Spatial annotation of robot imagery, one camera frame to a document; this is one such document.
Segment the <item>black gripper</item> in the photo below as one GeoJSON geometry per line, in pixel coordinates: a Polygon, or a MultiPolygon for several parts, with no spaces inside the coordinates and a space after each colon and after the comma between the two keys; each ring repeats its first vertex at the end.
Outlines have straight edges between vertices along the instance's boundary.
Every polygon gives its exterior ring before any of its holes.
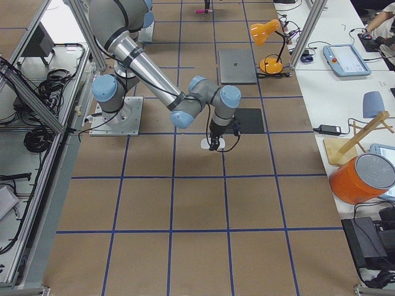
{"type": "Polygon", "coordinates": [[[220,146],[220,136],[225,133],[225,131],[231,126],[231,123],[226,125],[219,125],[213,120],[209,124],[209,150],[217,151],[220,146]]]}

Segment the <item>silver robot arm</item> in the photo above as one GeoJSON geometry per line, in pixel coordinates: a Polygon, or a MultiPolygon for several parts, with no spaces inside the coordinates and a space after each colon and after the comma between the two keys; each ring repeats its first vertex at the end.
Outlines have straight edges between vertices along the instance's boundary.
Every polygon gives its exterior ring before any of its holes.
{"type": "Polygon", "coordinates": [[[87,5],[89,25],[98,44],[160,99],[171,112],[174,126],[185,129],[205,106],[214,108],[201,147],[225,152],[222,136],[233,121],[241,91],[231,85],[220,87],[198,75],[184,93],[164,75],[135,41],[139,31],[154,21],[151,1],[88,1],[87,5]]]}

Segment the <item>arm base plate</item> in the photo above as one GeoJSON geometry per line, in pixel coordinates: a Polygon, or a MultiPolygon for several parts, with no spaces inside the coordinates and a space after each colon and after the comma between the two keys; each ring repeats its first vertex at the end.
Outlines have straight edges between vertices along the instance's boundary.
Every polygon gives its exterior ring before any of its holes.
{"type": "Polygon", "coordinates": [[[151,43],[153,38],[155,22],[152,22],[147,28],[142,28],[139,31],[138,42],[139,43],[151,43]]]}
{"type": "Polygon", "coordinates": [[[112,117],[109,113],[103,113],[100,105],[96,104],[96,113],[100,116],[92,120],[92,129],[89,130],[90,136],[137,136],[141,123],[143,110],[143,97],[126,97],[123,109],[112,117]]]}

